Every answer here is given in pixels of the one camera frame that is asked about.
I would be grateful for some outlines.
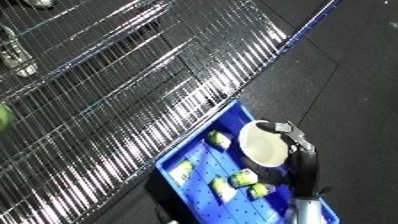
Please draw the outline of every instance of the robotic hand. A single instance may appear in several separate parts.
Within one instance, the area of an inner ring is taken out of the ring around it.
[[[304,138],[304,133],[293,123],[259,122],[261,130],[280,133],[289,144],[288,184],[293,197],[285,213],[285,220],[292,224],[320,224],[322,211],[318,192],[318,155],[315,146]]]

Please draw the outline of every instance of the white bowl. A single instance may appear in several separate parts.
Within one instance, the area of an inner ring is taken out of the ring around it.
[[[266,132],[256,126],[258,122],[246,124],[239,133],[239,144],[243,153],[253,162],[265,167],[282,165],[288,156],[288,145],[280,134]]]

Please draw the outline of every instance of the wire rack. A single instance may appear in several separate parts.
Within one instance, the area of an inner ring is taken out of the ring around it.
[[[0,70],[0,223],[83,221],[297,40],[249,0],[3,5],[32,58]]]

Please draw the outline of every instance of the sneaker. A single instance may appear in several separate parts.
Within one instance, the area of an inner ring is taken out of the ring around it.
[[[26,4],[36,9],[48,9],[54,7],[56,0],[23,0]]]
[[[4,64],[21,77],[37,73],[37,64],[32,56],[21,46],[14,31],[1,25],[0,57]]]

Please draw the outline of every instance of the plastic bin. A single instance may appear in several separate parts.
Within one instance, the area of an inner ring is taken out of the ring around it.
[[[245,168],[240,162],[243,153],[236,139],[240,129],[253,119],[250,113],[234,100],[201,129],[156,162],[157,169],[200,223],[284,222],[283,216],[290,197],[286,186],[278,187],[275,193],[258,200],[251,200],[247,195],[248,187],[242,187],[237,189],[238,192],[231,201],[221,203],[209,185],[216,176],[228,178]],[[205,142],[204,138],[214,129],[233,134],[234,138],[228,150],[213,148]],[[169,172],[184,160],[194,164],[194,171],[180,186]],[[325,223],[339,223],[339,218],[323,200],[322,205]]]

